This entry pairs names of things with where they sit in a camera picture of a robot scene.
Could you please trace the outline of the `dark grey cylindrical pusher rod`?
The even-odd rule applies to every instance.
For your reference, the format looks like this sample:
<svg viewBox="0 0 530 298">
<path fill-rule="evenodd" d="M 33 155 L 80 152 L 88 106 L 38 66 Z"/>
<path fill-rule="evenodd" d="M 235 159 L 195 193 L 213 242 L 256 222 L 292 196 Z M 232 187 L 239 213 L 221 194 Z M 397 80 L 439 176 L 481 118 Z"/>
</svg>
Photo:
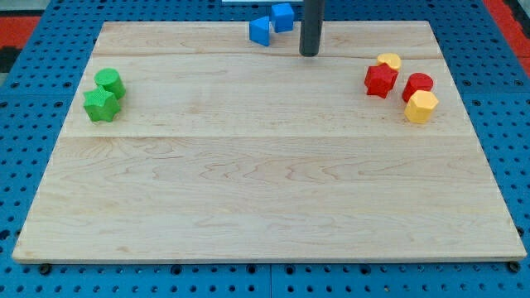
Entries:
<svg viewBox="0 0 530 298">
<path fill-rule="evenodd" d="M 299 39 L 299 53 L 305 57 L 318 55 L 324 20 L 325 0 L 305 0 L 301 32 Z"/>
</svg>

